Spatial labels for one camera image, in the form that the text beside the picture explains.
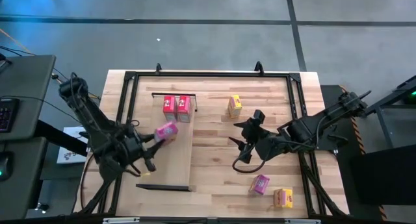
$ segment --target wood grain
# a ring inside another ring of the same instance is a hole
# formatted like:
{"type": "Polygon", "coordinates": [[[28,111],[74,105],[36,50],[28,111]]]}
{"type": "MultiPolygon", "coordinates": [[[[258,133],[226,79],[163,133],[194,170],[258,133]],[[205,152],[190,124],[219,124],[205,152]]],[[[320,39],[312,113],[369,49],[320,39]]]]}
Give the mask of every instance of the wood grain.
{"type": "MultiPolygon", "coordinates": [[[[103,92],[100,109],[115,119],[124,70],[110,70],[103,92]]],[[[324,108],[316,73],[301,73],[306,108],[309,115],[324,108]]],[[[296,87],[295,102],[300,114],[296,87]]],[[[245,218],[304,218],[307,216],[299,161],[296,154],[279,155],[266,163],[258,173],[240,174],[231,164],[239,154],[237,146],[228,136],[242,139],[241,129],[235,122],[245,121],[261,109],[266,120],[264,128],[276,131],[291,120],[287,85],[283,79],[269,78],[216,78],[216,77],[141,77],[133,119],[140,121],[138,130],[149,133],[151,125],[152,92],[195,93],[198,112],[195,114],[192,139],[190,186],[193,192],[158,192],[136,188],[137,178],[123,176],[117,215],[119,216],[179,216],[179,217],[245,217],[245,218]],[[238,119],[229,119],[227,104],[230,95],[239,94],[242,112],[238,119]],[[270,177],[264,196],[248,195],[248,188],[258,174],[270,177]],[[292,188],[294,207],[273,208],[273,191],[292,188]]],[[[126,99],[125,112],[129,102],[126,99]]],[[[317,162],[323,187],[339,208],[348,213],[345,194],[336,158],[317,151],[317,162]]],[[[253,153],[250,165],[239,162],[238,167],[253,168],[261,163],[253,153]]],[[[85,182],[86,200],[96,192],[100,177],[94,163],[85,182]]],[[[315,190],[311,185],[312,200],[318,212],[315,190]]]]}
{"type": "MultiPolygon", "coordinates": [[[[166,123],[163,114],[164,97],[155,96],[153,99],[150,131],[166,123]]],[[[195,100],[192,98],[192,106],[195,107],[195,100]]],[[[138,179],[140,184],[156,184],[170,186],[189,186],[190,175],[190,156],[192,153],[192,134],[194,130],[194,116],[192,113],[190,123],[176,123],[178,134],[176,139],[168,145],[162,146],[155,155],[153,163],[156,171],[150,176],[143,176],[138,179]]],[[[147,147],[151,147],[155,142],[148,142],[147,147]]],[[[137,160],[135,166],[141,172],[147,172],[143,160],[137,160]]]]}

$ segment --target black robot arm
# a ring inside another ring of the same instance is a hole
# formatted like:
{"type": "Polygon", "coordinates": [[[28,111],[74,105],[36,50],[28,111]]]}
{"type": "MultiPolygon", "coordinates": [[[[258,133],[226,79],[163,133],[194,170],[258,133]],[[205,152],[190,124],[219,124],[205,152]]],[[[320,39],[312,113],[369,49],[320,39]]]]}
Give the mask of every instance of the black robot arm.
{"type": "MultiPolygon", "coordinates": [[[[308,152],[316,148],[319,137],[324,129],[333,125],[342,118],[360,116],[367,107],[362,99],[369,95],[371,91],[357,96],[355,93],[343,93],[338,102],[315,114],[314,116],[303,116],[300,119],[294,119],[277,130],[278,133],[270,132],[260,127],[264,122],[265,115],[260,110],[254,112],[254,116],[244,123],[234,124],[241,127],[241,135],[246,142],[231,138],[240,150],[240,156],[234,161],[233,169],[241,173],[253,173],[261,169],[264,163],[282,153],[308,152]],[[255,149],[257,154],[263,160],[262,164],[251,171],[242,171],[235,167],[238,160],[244,163],[250,163],[251,152],[255,149]]],[[[330,199],[324,188],[313,175],[311,168],[307,165],[304,154],[300,154],[300,165],[305,169],[308,179],[322,196],[322,200],[328,206],[333,215],[345,215],[335,203],[330,199]]]]}
{"type": "Polygon", "coordinates": [[[59,87],[59,95],[75,112],[85,131],[88,133],[88,146],[94,153],[99,165],[99,174],[103,185],[81,213],[91,213],[110,183],[124,171],[139,177],[140,171],[133,162],[143,158],[149,171],[155,171],[151,159],[161,147],[160,141],[146,149],[143,143],[153,139],[153,134],[138,133],[131,123],[121,124],[109,120],[88,96],[85,80],[71,74],[71,79],[59,87]],[[130,165],[135,172],[126,169],[130,165]]]}

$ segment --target concrete floor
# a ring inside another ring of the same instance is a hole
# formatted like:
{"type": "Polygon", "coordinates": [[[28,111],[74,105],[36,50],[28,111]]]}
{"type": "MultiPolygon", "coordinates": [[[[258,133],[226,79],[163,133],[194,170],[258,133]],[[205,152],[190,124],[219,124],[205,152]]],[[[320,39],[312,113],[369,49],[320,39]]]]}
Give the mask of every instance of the concrete floor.
{"type": "MultiPolygon", "coordinates": [[[[304,21],[416,21],[416,0],[293,0],[293,5],[297,20],[304,21]]],[[[286,0],[3,0],[0,14],[290,20],[286,0]]],[[[0,28],[33,53],[56,55],[55,68],[66,76],[76,72],[98,95],[108,69],[153,69],[158,62],[166,69],[251,70],[260,60],[269,71],[300,70],[290,25],[2,22],[0,28]]],[[[357,93],[372,90],[368,104],[415,74],[416,27],[299,26],[299,36],[306,69],[318,72],[321,84],[341,84],[357,93]]],[[[17,48],[5,36],[0,42],[17,48]]],[[[70,112],[57,89],[52,81],[46,99],[70,112]]],[[[77,125],[47,105],[41,118],[59,129],[77,125]]],[[[367,152],[386,148],[375,116],[360,120],[359,127],[367,152]]],[[[52,204],[49,215],[70,212],[77,183],[46,184],[41,198],[52,204]]],[[[416,222],[414,206],[385,209],[390,220],[416,222]]]]}

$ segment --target cardboard box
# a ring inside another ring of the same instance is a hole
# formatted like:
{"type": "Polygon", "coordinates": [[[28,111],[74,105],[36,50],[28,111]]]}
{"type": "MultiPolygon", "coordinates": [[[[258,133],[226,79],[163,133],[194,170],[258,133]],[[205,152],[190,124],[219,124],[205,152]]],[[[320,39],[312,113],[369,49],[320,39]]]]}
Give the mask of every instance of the cardboard box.
{"type": "Polygon", "coordinates": [[[257,193],[263,195],[266,191],[269,178],[264,175],[258,175],[254,178],[252,186],[249,189],[249,192],[257,193]]]}
{"type": "Polygon", "coordinates": [[[291,189],[274,191],[274,206],[280,208],[293,208],[293,192],[291,189]]]}
{"type": "Polygon", "coordinates": [[[163,114],[168,121],[176,122],[176,99],[175,96],[165,96],[163,101],[163,114]]]}
{"type": "Polygon", "coordinates": [[[168,144],[176,139],[177,132],[178,129],[176,127],[176,123],[170,121],[169,123],[155,130],[155,141],[159,142],[161,140],[166,140],[163,144],[168,144]]]}
{"type": "Polygon", "coordinates": [[[238,118],[241,113],[242,105],[238,95],[232,95],[228,102],[228,112],[230,118],[238,118]]]}
{"type": "Polygon", "coordinates": [[[177,106],[177,118],[183,123],[189,123],[191,114],[192,102],[190,101],[190,97],[185,95],[180,96],[177,106]]]}

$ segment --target yellow box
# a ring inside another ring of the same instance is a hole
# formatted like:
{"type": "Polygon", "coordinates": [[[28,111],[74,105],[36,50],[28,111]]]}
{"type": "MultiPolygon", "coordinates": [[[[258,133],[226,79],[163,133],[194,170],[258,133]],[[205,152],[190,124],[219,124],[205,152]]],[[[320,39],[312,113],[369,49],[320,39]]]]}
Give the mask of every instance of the yellow box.
{"type": "Polygon", "coordinates": [[[293,192],[291,189],[274,191],[274,206],[280,208],[293,208],[293,192]]]}
{"type": "Polygon", "coordinates": [[[238,95],[232,95],[228,102],[228,112],[230,118],[237,118],[241,113],[242,105],[238,95]]]}

